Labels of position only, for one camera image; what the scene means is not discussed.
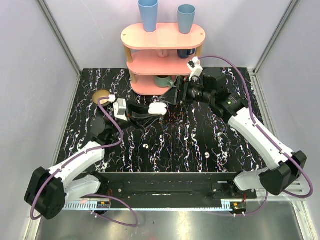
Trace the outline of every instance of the teal mug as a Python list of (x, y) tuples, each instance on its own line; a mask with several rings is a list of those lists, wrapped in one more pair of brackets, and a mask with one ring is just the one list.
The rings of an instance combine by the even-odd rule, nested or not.
[(154, 83), (159, 88), (173, 87), (175, 84), (171, 76), (155, 76)]

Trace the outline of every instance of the metal frame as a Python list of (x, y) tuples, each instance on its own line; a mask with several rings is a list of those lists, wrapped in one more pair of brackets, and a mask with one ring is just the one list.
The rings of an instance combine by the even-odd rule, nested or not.
[[(259, 109), (263, 119), (263, 124), (269, 129), (270, 132), (274, 134), (274, 136), (278, 137), (275, 126), (274, 126), (274, 122), (269, 112), (269, 108), (266, 102), (264, 92), (262, 90), (262, 87), (259, 81), (259, 77), (257, 73), (254, 73), (253, 69), (248, 69), (248, 72), (253, 85), (253, 89), (255, 91), (256, 99), (258, 101)], [(301, 195), (303, 194), (303, 188), (299, 180), (295, 181), (292, 185), (290, 185), (287, 190), (296, 194), (301, 194)], [(263, 201), (263, 199), (266, 196), (266, 191), (257, 190), (256, 194), (258, 199), (261, 199)], [(230, 202), (234, 201), (233, 199), (226, 199), (226, 200)], [(268, 197), (268, 202), (269, 201), (291, 202), (294, 208), (295, 216), (297, 218), (298, 225), (300, 227), (303, 239), (304, 240), (319, 239), (305, 199), (296, 198), (296, 197), (287, 195), (285, 193), (282, 193), (279, 196), (273, 196), (270, 194)]]
[[(51, 165), (52, 166), (55, 164), (55, 162), (58, 159), (60, 146), (61, 146), (62, 141), (64, 139), (65, 131), (66, 131), (66, 128), (67, 128), (67, 124), (68, 124), (69, 116), (70, 116), (70, 113), (71, 113), (71, 110), (72, 110), (72, 106), (73, 106), (74, 100), (76, 98), (76, 93), (77, 93), (77, 90), (78, 90), (80, 79), (81, 79), (81, 76), (79, 75), (77, 80), (76, 80), (76, 83), (74, 85), (74, 88), (72, 90), (70, 102), (68, 104), (68, 109), (67, 109), (65, 117), (64, 117), (63, 126), (61, 128), (59, 140), (58, 140), (58, 142), (56, 144), (56, 147), (55, 147), (55, 150), (54, 150), (54, 155), (53, 155), (53, 158), (52, 158), (52, 161), (51, 161)], [(39, 225), (40, 225), (41, 218), (38, 219), (38, 220), (31, 220), (30, 216), (27, 216), (27, 218), (29, 220), (28, 220), (28, 224), (27, 224), (24, 236), (23, 236), (23, 240), (35, 240), (36, 236), (37, 236), (37, 232), (38, 232), (38, 228), (39, 228)]]
[(279, 24), (276, 26), (275, 31), (272, 34), (271, 39), (269, 40), (268, 44), (266, 45), (258, 63), (256, 64), (256, 66), (253, 69), (254, 73), (258, 73), (259, 70), (261, 69), (261, 66), (264, 64), (267, 56), (269, 55), (272, 47), (274, 46), (275, 42), (277, 41), (280, 33), (282, 32), (282, 30), (285, 28), (288, 20), (290, 19), (291, 15), (293, 14), (293, 12), (295, 11), (296, 7), (298, 6), (300, 0), (291, 0), (288, 7), (286, 8)]
[(43, 15), (45, 16), (47, 22), (49, 23), (53, 34), (56, 36), (56, 39), (58, 40), (59, 44), (61, 45), (66, 57), (68, 58), (71, 66), (72, 66), (72, 68), (74, 69), (76, 74), (78, 76), (80, 76), (82, 73), (82, 69), (79, 67), (74, 55), (70, 51), (70, 48), (68, 47), (68, 44), (67, 44), (66, 40), (64, 39), (46, 1), (45, 0), (35, 0), (35, 1), (38, 3), (40, 10), (42, 11)]

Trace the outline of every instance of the wooden shelf post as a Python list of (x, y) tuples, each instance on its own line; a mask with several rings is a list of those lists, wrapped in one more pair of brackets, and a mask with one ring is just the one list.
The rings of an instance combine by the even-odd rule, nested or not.
[(124, 46), (124, 52), (126, 55), (126, 61), (131, 64), (132, 63), (131, 49), (128, 48), (127, 46)]
[(131, 82), (133, 84), (136, 84), (137, 83), (136, 75), (134, 73), (132, 73), (130, 70), (129, 70), (129, 73), (130, 73)]
[(195, 49), (195, 56), (196, 57), (200, 57), (201, 54), (202, 54), (202, 47), (203, 47), (203, 44), (201, 46), (198, 46), (196, 49)]

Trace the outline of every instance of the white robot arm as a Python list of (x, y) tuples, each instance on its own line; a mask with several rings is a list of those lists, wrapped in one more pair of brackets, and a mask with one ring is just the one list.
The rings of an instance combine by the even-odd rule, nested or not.
[[(178, 77), (174, 88), (165, 93), (162, 100), (170, 104), (189, 101), (209, 104), (213, 113), (248, 140), (266, 164), (263, 169), (244, 171), (236, 176), (234, 184), (237, 188), (240, 191), (264, 188), (273, 195), (279, 195), (301, 175), (288, 156), (303, 168), (306, 155), (302, 151), (293, 152), (285, 146), (255, 116), (253, 123), (247, 101), (237, 93), (229, 92), (226, 76), (219, 68), (203, 71), (197, 57), (189, 61), (187, 66), (191, 70), (190, 77)], [(271, 141), (282, 150), (279, 151)]]
[[(144, 106), (122, 98), (116, 100), (114, 95), (108, 95), (106, 103), (113, 102), (114, 116), (122, 129), (130, 126), (140, 129), (147, 128), (167, 112), (167, 105), (162, 102)], [(90, 194), (106, 194), (108, 190), (108, 179), (98, 172), (89, 172), (85, 177), (74, 180), (88, 167), (103, 160), (106, 151), (103, 146), (115, 140), (116, 129), (108, 119), (96, 117), (91, 121), (90, 126), (93, 141), (65, 161), (47, 170), (39, 167), (33, 172), (24, 197), (24, 200), (30, 205), (35, 201), (44, 182), (54, 176), (46, 185), (45, 191), (40, 194), (35, 205), (35, 209), (46, 219), (54, 218), (65, 204)]]

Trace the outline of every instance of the blue cup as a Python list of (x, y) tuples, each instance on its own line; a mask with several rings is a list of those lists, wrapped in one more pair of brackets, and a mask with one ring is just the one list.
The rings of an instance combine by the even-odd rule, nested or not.
[(140, 15), (143, 29), (146, 32), (154, 32), (157, 28), (158, 0), (139, 0)]
[(196, 49), (190, 49), (190, 50), (178, 50), (178, 56), (181, 59), (187, 59), (190, 55), (194, 54), (196, 52)]
[(196, 8), (192, 5), (185, 4), (178, 7), (178, 26), (179, 32), (188, 34), (194, 24)]

